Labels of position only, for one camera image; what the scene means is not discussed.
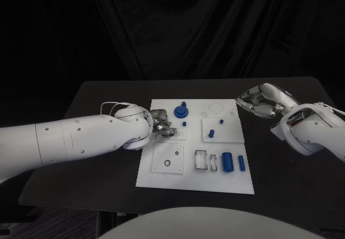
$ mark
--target floor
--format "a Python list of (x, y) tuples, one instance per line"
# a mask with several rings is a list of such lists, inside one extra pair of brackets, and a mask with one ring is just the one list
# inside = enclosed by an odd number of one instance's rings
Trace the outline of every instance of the floor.
[[(0, 239), (95, 239), (99, 234), (96, 232), (96, 211), (36, 207), (29, 215), (36, 216), (36, 220), (31, 223), (11, 224), (10, 235), (0, 236)], [(104, 227), (109, 224), (104, 221), (109, 218), (108, 216), (102, 216)], [(304, 229), (327, 239), (345, 239), (345, 231)]]

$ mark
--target gray carpet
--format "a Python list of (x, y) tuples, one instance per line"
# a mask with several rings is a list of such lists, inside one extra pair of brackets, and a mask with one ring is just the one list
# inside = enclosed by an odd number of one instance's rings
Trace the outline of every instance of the gray carpet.
[(11, 224), (0, 239), (95, 239), (96, 212), (81, 209), (36, 207), (31, 223)]

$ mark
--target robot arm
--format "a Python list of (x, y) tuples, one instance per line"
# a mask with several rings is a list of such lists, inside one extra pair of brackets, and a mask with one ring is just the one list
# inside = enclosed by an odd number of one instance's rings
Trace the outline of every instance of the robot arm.
[[(242, 100), (248, 97), (252, 104)], [(287, 91), (268, 83), (251, 88), (235, 101), (261, 118), (283, 115), (271, 132), (298, 153), (310, 155), (327, 148), (345, 162), (345, 121), (335, 111), (345, 115), (343, 112), (323, 103), (300, 104)]]
[(99, 114), (0, 128), (0, 182), (29, 169), (94, 157), (121, 146), (138, 150), (151, 132), (174, 134), (164, 110), (151, 114), (127, 105), (114, 117)]

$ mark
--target black table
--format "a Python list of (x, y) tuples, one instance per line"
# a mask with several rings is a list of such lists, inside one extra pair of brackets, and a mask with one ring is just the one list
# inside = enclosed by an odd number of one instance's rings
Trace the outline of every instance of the black table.
[[(301, 103), (332, 100), (314, 78), (85, 82), (65, 118), (99, 113), (105, 101), (145, 109), (151, 99), (234, 99), (261, 83), (277, 84)], [(206, 206), (238, 209), (291, 224), (345, 229), (345, 163), (323, 150), (300, 155), (270, 132), (278, 121), (238, 109), (255, 195), (137, 188), (141, 151), (115, 152), (34, 170), (18, 203), (144, 214)]]

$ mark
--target white platform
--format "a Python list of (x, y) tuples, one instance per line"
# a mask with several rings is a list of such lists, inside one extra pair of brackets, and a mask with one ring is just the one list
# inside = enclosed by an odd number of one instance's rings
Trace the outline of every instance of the white platform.
[[(173, 110), (186, 102), (189, 114), (179, 119), (173, 115)], [(244, 143), (218, 143), (202, 141), (202, 119), (219, 118), (238, 119), (235, 100), (153, 100), (153, 109), (166, 109), (171, 127), (186, 129), (186, 140), (164, 140), (151, 134), (150, 143), (143, 148), (141, 161), (137, 175), (137, 187), (166, 188), (182, 190), (197, 190), (223, 193), (254, 194), (249, 166), (245, 154)], [(154, 146), (157, 143), (183, 144), (183, 166), (179, 173), (153, 173)], [(208, 170), (195, 169), (195, 151), (206, 151)], [(234, 172), (222, 171), (221, 154), (232, 153)], [(218, 171), (210, 171), (209, 158), (216, 156)], [(238, 156), (242, 155), (245, 171), (239, 171)], [(173, 160), (176, 155), (169, 154), (164, 160)]]

